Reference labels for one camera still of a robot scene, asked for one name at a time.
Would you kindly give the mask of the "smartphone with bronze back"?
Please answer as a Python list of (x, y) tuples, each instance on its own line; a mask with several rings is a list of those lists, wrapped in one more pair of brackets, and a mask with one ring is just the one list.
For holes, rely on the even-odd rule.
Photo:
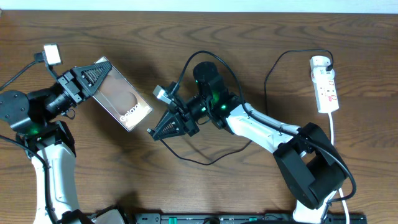
[(153, 110), (113, 64), (93, 98), (128, 132)]

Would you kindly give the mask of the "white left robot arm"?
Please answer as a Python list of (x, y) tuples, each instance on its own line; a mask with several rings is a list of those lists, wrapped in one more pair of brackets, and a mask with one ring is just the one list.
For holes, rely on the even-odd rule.
[(91, 98), (111, 69), (108, 61), (75, 67), (56, 76), (49, 88), (1, 93), (1, 119), (16, 133), (15, 139), (2, 139), (21, 147), (35, 169), (35, 223), (91, 223), (77, 199), (75, 141), (56, 117)]

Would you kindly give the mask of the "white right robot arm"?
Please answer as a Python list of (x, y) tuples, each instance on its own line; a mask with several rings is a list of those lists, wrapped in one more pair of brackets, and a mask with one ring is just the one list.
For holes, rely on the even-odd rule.
[(273, 156), (290, 192), (297, 199), (293, 219), (322, 223), (333, 196), (348, 178), (348, 170), (323, 130), (313, 123), (304, 127), (285, 124), (255, 110), (230, 92), (213, 62), (193, 69), (198, 92), (188, 101), (177, 93), (178, 83), (156, 86), (153, 94), (167, 104), (154, 129), (156, 141), (199, 132), (199, 120), (208, 117), (219, 129), (260, 145)]

